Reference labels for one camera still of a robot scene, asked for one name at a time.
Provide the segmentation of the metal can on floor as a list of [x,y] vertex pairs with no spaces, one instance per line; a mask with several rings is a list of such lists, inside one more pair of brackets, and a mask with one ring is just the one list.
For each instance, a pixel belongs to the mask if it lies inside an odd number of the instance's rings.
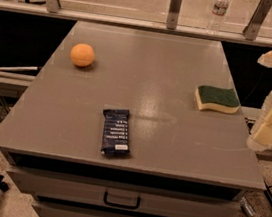
[[250,203],[247,201],[245,197],[240,199],[240,205],[246,216],[253,217],[255,215],[253,207],[250,205]]

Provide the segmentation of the right metal railing post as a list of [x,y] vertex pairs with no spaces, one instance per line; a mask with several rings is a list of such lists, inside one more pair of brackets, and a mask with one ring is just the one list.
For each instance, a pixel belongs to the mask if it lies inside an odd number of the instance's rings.
[[259,34],[260,27],[265,21],[270,8],[272,7],[272,0],[260,0],[252,18],[249,20],[247,26],[243,30],[243,36],[248,41],[254,41]]

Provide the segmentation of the silver rod at left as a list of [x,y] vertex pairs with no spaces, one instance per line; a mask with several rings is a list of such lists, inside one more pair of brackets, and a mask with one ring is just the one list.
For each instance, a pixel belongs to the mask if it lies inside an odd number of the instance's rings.
[[5,72],[5,71],[9,71],[9,72],[19,72],[19,71],[40,71],[42,69],[42,67],[38,67],[38,66],[34,66],[34,67],[31,67],[31,66],[27,66],[27,67],[24,67],[24,66],[21,66],[21,67],[17,67],[17,66],[14,66],[14,67],[3,67],[3,66],[0,66],[0,71],[2,72]]

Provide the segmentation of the dark blue snack bar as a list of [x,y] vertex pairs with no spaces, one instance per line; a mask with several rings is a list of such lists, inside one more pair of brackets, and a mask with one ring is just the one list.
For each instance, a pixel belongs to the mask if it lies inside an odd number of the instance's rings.
[[130,154],[129,147],[129,110],[105,109],[105,119],[101,153],[105,156],[123,156]]

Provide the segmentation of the clear plastic water bottle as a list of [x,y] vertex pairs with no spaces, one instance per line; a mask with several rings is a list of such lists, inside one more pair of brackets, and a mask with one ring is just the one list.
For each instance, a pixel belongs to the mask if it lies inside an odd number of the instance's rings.
[[215,0],[215,3],[213,4],[213,10],[211,10],[212,17],[210,17],[210,21],[206,27],[207,34],[215,35],[217,32],[219,32],[220,25],[226,16],[229,4],[230,0]]

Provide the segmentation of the yellow green sponge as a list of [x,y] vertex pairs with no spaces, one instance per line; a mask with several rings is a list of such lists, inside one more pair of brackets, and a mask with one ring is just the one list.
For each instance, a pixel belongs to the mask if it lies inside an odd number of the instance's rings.
[[240,105],[234,89],[217,88],[210,85],[197,87],[195,99],[200,111],[213,110],[233,114],[237,112]]

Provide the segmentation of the orange fruit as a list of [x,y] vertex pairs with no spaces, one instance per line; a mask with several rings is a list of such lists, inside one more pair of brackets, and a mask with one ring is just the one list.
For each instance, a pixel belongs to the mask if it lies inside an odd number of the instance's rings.
[[70,50],[70,59],[77,67],[86,67],[93,63],[95,59],[94,49],[88,45],[79,43]]

